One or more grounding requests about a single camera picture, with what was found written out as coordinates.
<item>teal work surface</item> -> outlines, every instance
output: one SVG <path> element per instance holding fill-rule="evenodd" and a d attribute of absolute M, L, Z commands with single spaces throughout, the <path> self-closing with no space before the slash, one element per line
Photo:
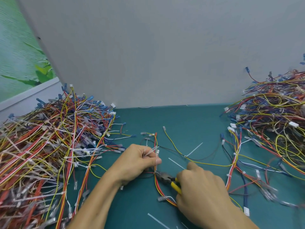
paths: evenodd
<path fill-rule="evenodd" d="M 203 160 L 205 163 L 218 165 L 230 165 L 230 158 L 223 152 L 220 145 L 220 133 L 224 133 L 225 138 L 231 142 L 230 134 L 227 130 L 230 120 L 226 115 L 219 117 L 224 110 L 223 105 L 212 106 L 178 106 L 178 107 L 157 107 L 157 108 L 132 108 L 118 109 L 116 114 L 120 116 L 115 123 L 127 124 L 123 130 L 128 130 L 126 134 L 136 134 L 137 137 L 116 140 L 117 144 L 122 143 L 128 147 L 130 144 L 139 144 L 145 135 L 141 132 L 157 132 L 158 144 L 174 150 L 170 140 L 166 137 L 162 126 L 166 127 L 166 132 L 175 143 L 177 149 L 183 154 L 189 154 L 201 142 L 203 144 L 196 149 L 190 156 L 193 159 L 202 159 L 216 150 L 215 154 Z M 112 130 L 120 129 L 120 125 L 114 125 Z M 233 156 L 233 150 L 229 144 L 225 144 L 227 151 Z M 188 160 L 181 155 L 169 150 L 159 148 L 162 164 L 158 170 L 168 172 L 175 176 L 182 169 L 171 158 L 182 167 L 186 168 Z M 254 145 L 253 142 L 244 143 L 241 147 L 240 154 L 249 156 L 253 159 L 267 163 L 273 155 L 268 151 Z M 120 155 L 117 153 L 105 153 L 103 158 L 98 160 L 98 164 L 104 168 L 109 168 Z M 244 162 L 259 165 L 246 158 L 240 159 Z M 225 182 L 230 167 L 220 167 L 214 165 L 199 164 L 203 169 L 212 171 L 215 175 L 220 176 Z M 241 169 L 249 175 L 255 176 L 253 168 L 240 165 Z M 99 167 L 93 169 L 97 176 L 103 175 L 104 171 Z M 73 181 L 69 185 L 68 198 L 75 202 L 77 193 L 82 181 L 84 171 L 78 169 L 76 177 L 79 186 L 77 191 L 73 190 Z M 296 178 L 290 178 L 283 174 L 269 173 L 270 184 L 278 189 L 278 197 L 286 202 L 301 204 L 304 202 L 304 184 L 305 182 Z M 88 188 L 93 189 L 98 178 L 90 174 Z M 234 171 L 230 190 L 243 185 L 240 174 Z M 166 195 L 175 198 L 176 192 L 169 186 L 160 184 L 162 191 Z M 236 191 L 243 194 L 243 189 Z M 250 209 L 250 218 L 261 229 L 265 228 L 300 228 L 304 214 L 300 210 L 291 207 L 282 206 L 278 203 L 267 201 L 260 193 L 258 187 L 254 184 L 248 186 L 248 206 Z M 156 190 L 153 177 L 140 179 L 137 178 L 119 191 L 114 198 L 109 210 L 105 228 L 164 228 L 147 214 L 151 214 L 156 219 L 164 223 L 170 229 L 185 228 L 184 223 L 189 229 L 197 228 L 189 222 L 177 208 L 167 202 L 158 202 L 159 193 Z M 241 206 L 243 206 L 243 196 L 231 195 Z"/>

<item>pliers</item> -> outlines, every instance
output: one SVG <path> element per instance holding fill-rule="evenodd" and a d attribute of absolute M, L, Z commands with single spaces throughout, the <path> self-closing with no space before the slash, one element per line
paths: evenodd
<path fill-rule="evenodd" d="M 157 176 L 157 179 L 159 179 L 161 182 L 163 182 L 164 184 L 170 184 L 170 186 L 177 191 L 179 194 L 182 194 L 181 192 L 181 188 L 179 186 L 176 185 L 177 182 L 177 178 L 172 177 L 171 175 L 169 175 L 168 173 L 165 172 L 160 172 L 160 171 L 155 171 L 155 174 Z"/>

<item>right hand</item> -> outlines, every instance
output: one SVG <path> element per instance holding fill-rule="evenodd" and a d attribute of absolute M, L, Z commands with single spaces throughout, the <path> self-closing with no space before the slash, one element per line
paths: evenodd
<path fill-rule="evenodd" d="M 194 162 L 177 174 L 182 195 L 176 197 L 179 210 L 193 224 L 207 228 L 257 228 L 230 200 L 223 180 Z"/>

